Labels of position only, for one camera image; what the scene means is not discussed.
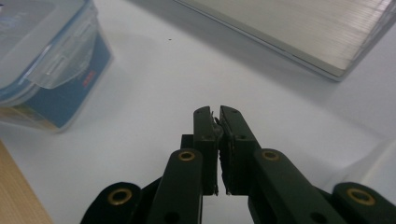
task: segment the black mechanical arm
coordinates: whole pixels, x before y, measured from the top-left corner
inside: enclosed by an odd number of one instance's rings
[[[81,224],[199,224],[203,195],[218,194],[217,164],[227,194],[248,196],[256,224],[389,223],[396,207],[372,189],[341,183],[332,194],[313,187],[281,152],[262,149],[238,110],[209,106],[193,115],[163,177],[145,188],[117,183],[104,189]]]

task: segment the brass insert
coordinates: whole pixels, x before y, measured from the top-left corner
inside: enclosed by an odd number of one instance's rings
[[[195,158],[195,154],[190,151],[183,151],[178,154],[178,158],[181,161],[192,161]]]
[[[130,189],[115,189],[107,197],[107,201],[112,205],[122,205],[132,198]]]
[[[368,206],[375,204],[374,197],[362,189],[348,189],[346,193],[356,203]]]
[[[279,155],[273,151],[264,151],[262,153],[262,156],[268,160],[268,161],[278,161],[279,160]]]

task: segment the clear plastic lid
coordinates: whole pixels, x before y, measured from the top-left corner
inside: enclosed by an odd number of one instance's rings
[[[91,1],[0,0],[0,106],[79,75],[96,30]]]

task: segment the plastic container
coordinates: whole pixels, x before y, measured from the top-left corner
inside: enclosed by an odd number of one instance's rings
[[[0,0],[0,120],[60,131],[110,61],[86,0]]]

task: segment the white table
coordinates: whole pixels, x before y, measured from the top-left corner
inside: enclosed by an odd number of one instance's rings
[[[262,147],[320,188],[396,138],[396,26],[335,83],[174,1],[94,2],[114,61],[74,123],[63,133],[0,124],[56,224],[79,223],[110,184],[161,176],[205,105],[240,110]],[[203,223],[252,223],[247,198],[220,186],[204,198]]]

